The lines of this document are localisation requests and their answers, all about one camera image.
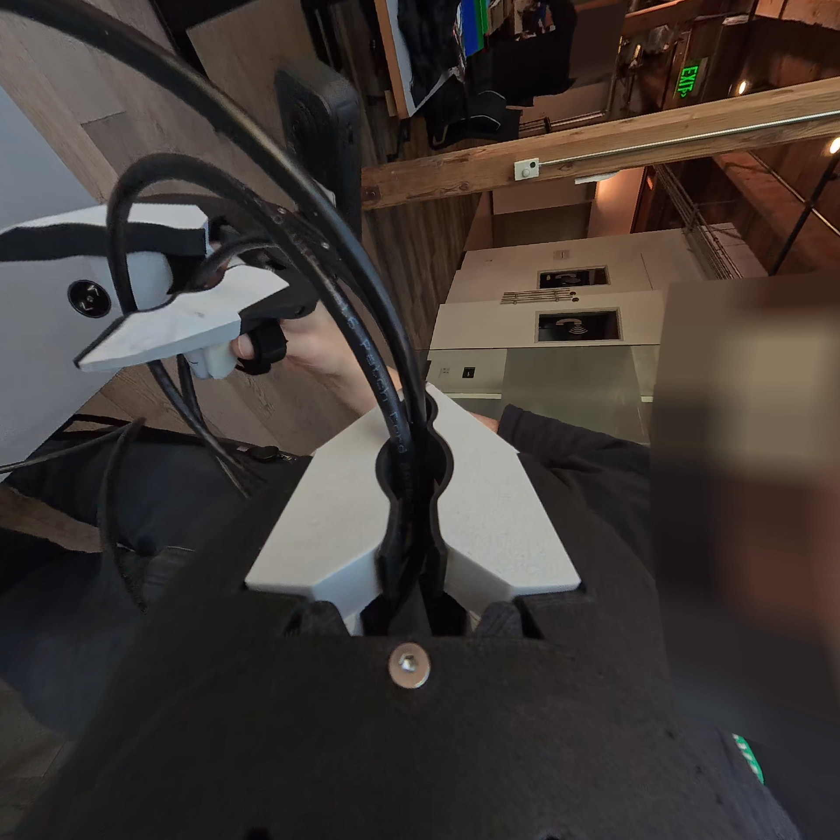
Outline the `hanging black garment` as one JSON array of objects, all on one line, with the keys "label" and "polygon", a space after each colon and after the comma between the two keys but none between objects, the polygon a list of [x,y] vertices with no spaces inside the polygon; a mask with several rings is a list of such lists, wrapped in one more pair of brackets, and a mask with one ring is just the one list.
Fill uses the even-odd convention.
[{"label": "hanging black garment", "polygon": [[398,2],[397,23],[411,63],[413,96],[421,107],[429,146],[440,151],[462,140],[501,140],[514,109],[536,97],[561,94],[574,83],[571,50],[578,17],[572,2],[544,2],[552,27],[530,38],[492,38],[460,64],[455,35],[460,2]]}]

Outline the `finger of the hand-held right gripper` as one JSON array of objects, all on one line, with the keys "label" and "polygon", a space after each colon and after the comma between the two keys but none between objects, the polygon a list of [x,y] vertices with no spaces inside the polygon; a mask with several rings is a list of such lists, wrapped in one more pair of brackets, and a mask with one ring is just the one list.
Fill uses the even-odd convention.
[{"label": "finger of the hand-held right gripper", "polygon": [[[104,205],[18,223],[2,230],[2,279],[64,292],[79,311],[121,311],[108,247]],[[135,204],[124,248],[137,309],[158,307],[208,255],[209,219],[195,204]]]},{"label": "finger of the hand-held right gripper", "polygon": [[267,269],[234,266],[215,287],[184,291],[159,307],[117,318],[73,363],[83,372],[118,371],[228,345],[241,333],[247,308],[289,287],[286,279]]}]

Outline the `black bag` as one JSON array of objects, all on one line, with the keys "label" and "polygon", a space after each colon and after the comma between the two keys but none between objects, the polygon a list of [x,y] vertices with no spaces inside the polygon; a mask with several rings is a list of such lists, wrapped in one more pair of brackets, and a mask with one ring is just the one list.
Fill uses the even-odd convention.
[{"label": "black bag", "polygon": [[13,470],[5,484],[24,497],[96,526],[102,493],[114,542],[153,556],[199,550],[246,509],[244,497],[204,446],[188,435],[142,428],[124,448],[106,490],[109,461],[122,435],[56,434]]}]

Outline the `person's black jacket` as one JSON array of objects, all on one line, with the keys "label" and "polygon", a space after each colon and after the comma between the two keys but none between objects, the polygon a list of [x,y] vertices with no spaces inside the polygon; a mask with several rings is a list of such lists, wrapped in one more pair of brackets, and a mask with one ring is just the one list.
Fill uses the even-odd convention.
[{"label": "person's black jacket", "polygon": [[839,838],[837,775],[729,731],[712,731],[747,838]]}]

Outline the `metal conduit pipe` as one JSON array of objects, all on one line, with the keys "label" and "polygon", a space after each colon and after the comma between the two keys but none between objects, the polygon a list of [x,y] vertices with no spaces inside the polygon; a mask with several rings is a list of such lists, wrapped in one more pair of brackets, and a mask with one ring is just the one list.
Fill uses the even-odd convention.
[{"label": "metal conduit pipe", "polygon": [[830,111],[818,112],[814,114],[804,114],[797,117],[787,119],[775,119],[771,121],[757,122],[753,124],[745,124],[729,129],[720,129],[716,131],[707,131],[700,133],[684,134],[679,137],[668,138],[666,140],[648,141],[645,143],[626,144],[624,146],[615,146],[607,150],[594,151],[589,153],[577,154],[573,156],[563,157],[561,159],[554,159],[550,161],[540,161],[540,168],[553,165],[566,165],[576,163],[579,161],[593,161],[599,160],[607,156],[615,154],[627,154],[631,152],[651,151],[669,148],[675,145],[696,143],[699,141],[729,139],[732,137],[739,137],[744,134],[756,133],[765,130],[775,130],[788,127],[799,127],[802,125],[810,125],[812,123],[824,123],[829,119],[837,119],[839,117],[839,108]]}]

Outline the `long wooden ceiling beam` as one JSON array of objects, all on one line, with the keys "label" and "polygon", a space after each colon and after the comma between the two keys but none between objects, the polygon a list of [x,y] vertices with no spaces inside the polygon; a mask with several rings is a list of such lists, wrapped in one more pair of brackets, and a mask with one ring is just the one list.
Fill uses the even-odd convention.
[{"label": "long wooden ceiling beam", "polygon": [[[362,171],[362,207],[394,207],[494,191],[515,182],[516,161],[561,159],[603,151],[615,146],[666,140],[684,134],[724,130],[775,119],[787,119],[839,109],[839,79],[827,78],[752,95],[709,101],[631,119],[586,125],[530,138],[491,143],[397,161]],[[799,127],[769,129],[729,139],[684,143],[660,150],[615,154],[599,160],[553,165],[540,169],[539,178],[551,181],[620,172],[640,166],[689,161],[750,151],[774,144],[838,135],[839,117]]]}]

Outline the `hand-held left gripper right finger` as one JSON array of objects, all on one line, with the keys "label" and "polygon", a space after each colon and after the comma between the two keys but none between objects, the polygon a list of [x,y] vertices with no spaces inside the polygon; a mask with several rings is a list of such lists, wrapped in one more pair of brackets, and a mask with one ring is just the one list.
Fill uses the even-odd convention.
[{"label": "hand-held left gripper right finger", "polygon": [[436,386],[427,396],[450,456],[437,499],[444,592],[478,617],[492,603],[577,590],[581,577],[518,450]]}]

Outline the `person's right hand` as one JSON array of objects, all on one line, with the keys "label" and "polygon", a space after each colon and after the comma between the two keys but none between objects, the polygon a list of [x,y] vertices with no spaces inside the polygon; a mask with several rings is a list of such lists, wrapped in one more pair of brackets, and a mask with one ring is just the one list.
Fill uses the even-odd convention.
[{"label": "person's right hand", "polygon": [[286,366],[309,375],[357,417],[377,407],[359,361],[321,303],[309,315],[279,325],[287,342]]}]

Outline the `white phone booth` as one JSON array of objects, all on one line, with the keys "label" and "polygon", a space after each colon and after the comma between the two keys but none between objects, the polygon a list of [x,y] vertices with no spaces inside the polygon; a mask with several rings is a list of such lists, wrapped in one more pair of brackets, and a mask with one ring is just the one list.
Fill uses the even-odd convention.
[{"label": "white phone booth", "polygon": [[559,301],[445,303],[432,350],[654,345],[665,315],[662,291],[584,294]]},{"label": "white phone booth", "polygon": [[644,256],[603,259],[563,259],[550,266],[545,259],[533,262],[514,255],[470,252],[456,272],[447,303],[525,303],[578,301],[587,295],[656,291]]}]

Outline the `person's right forearm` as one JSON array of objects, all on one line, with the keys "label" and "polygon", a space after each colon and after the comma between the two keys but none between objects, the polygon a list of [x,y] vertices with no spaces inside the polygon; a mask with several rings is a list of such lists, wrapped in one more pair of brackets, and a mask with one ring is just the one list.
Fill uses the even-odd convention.
[{"label": "person's right forearm", "polygon": [[498,435],[512,445],[574,566],[644,570],[655,580],[647,447],[513,405]]}]

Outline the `green exit sign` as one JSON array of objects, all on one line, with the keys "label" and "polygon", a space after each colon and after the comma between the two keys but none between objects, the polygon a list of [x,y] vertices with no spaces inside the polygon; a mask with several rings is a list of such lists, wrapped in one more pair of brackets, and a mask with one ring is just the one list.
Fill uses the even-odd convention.
[{"label": "green exit sign", "polygon": [[681,68],[675,84],[674,102],[699,96],[707,74],[708,61],[708,56],[703,56],[689,61]]}]

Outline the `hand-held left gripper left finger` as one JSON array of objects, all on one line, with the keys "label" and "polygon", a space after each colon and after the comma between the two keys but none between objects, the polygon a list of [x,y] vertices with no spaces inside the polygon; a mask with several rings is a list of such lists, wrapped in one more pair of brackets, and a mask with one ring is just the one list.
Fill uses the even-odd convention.
[{"label": "hand-held left gripper left finger", "polygon": [[257,592],[337,607],[349,633],[382,591],[375,565],[390,513],[375,474],[388,441],[378,410],[318,448],[246,575]]}]

